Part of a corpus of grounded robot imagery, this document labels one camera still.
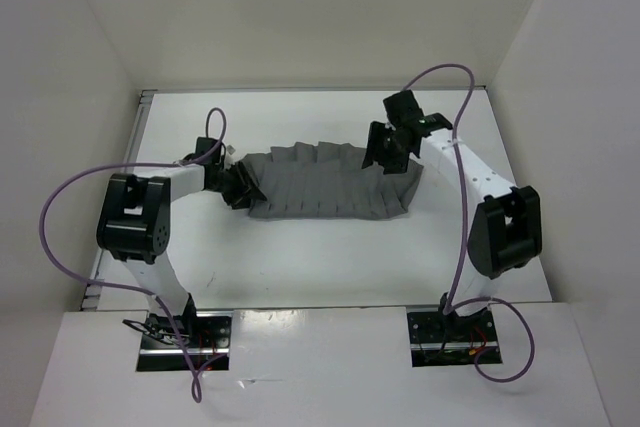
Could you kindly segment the grey pleated skirt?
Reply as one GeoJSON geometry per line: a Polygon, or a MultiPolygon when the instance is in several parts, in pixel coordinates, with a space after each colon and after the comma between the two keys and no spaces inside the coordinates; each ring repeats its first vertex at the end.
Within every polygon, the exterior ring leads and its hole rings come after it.
{"type": "Polygon", "coordinates": [[[411,160],[405,173],[362,167],[365,150],[349,143],[297,142],[241,159],[264,194],[249,216],[256,219],[387,220],[402,216],[418,190],[423,166],[411,160]]]}

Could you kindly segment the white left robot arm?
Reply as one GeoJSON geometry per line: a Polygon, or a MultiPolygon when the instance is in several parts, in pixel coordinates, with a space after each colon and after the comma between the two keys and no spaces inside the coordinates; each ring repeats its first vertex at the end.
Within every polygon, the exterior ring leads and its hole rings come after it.
{"type": "Polygon", "coordinates": [[[116,173],[107,184],[96,239],[145,291],[149,336],[164,333],[176,346],[192,344],[200,324],[192,295],[169,259],[171,204],[202,191],[219,193],[232,209],[247,209],[266,196],[240,162],[222,161],[155,170],[145,176],[116,173]]]}

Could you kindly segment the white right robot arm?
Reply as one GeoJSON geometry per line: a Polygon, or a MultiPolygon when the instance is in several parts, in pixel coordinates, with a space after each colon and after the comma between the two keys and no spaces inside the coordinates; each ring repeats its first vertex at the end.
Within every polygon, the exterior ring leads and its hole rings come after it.
{"type": "Polygon", "coordinates": [[[385,175],[404,173],[414,153],[461,195],[458,265],[438,316],[442,335],[459,340],[496,294],[500,277],[540,254],[540,197],[533,187],[518,187],[497,174],[440,114],[397,127],[370,124],[365,167],[376,163],[385,175]]]}

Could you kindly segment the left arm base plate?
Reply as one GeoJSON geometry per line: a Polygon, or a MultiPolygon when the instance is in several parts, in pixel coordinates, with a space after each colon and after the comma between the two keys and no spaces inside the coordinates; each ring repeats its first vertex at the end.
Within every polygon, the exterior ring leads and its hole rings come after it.
{"type": "MultiPolygon", "coordinates": [[[[210,372],[229,369],[232,319],[232,311],[198,312],[191,332],[181,332],[196,370],[210,372]]],[[[167,322],[149,315],[145,321],[126,319],[122,323],[141,334],[137,372],[189,370],[177,336],[167,322]]]]}

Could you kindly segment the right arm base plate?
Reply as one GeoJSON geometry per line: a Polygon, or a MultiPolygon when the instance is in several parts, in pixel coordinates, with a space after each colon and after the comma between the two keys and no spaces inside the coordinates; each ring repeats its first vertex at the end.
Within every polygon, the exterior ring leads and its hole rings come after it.
{"type": "Polygon", "coordinates": [[[447,320],[436,308],[406,312],[411,363],[414,368],[501,364],[494,318],[487,308],[469,319],[447,320]]]}

